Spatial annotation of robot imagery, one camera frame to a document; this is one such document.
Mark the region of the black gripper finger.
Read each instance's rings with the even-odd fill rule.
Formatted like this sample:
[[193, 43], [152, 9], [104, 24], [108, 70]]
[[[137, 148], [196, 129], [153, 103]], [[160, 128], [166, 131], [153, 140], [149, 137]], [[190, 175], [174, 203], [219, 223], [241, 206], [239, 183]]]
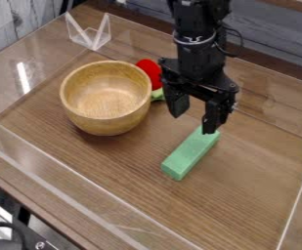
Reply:
[[204, 134], [213, 134], [219, 127], [227, 123], [228, 116], [232, 113], [232, 104], [229, 99], [212, 99], [206, 103], [206, 114], [202, 118]]
[[178, 118], [190, 108], [190, 97], [169, 84], [164, 85], [164, 94], [169, 112], [174, 118]]

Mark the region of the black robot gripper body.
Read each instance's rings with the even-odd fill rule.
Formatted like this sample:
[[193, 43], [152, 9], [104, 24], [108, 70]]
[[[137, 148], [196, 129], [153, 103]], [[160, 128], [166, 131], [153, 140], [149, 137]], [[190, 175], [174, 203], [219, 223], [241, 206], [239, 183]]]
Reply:
[[178, 57], [158, 60], [162, 84], [180, 89], [189, 97], [208, 103], [212, 99], [229, 99], [233, 106], [240, 92], [237, 83], [225, 73], [227, 57], [236, 56], [227, 51], [227, 43], [178, 43]]

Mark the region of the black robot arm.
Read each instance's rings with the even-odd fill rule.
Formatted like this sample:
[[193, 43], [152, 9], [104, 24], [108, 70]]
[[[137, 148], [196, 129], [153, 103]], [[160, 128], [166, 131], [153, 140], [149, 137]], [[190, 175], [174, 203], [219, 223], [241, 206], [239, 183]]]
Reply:
[[224, 19], [231, 14], [232, 0], [168, 0], [174, 17], [173, 40], [177, 57], [158, 60], [168, 108], [181, 116], [190, 99], [206, 103], [202, 132], [212, 134], [227, 123], [235, 111], [239, 84], [225, 73], [227, 32]]

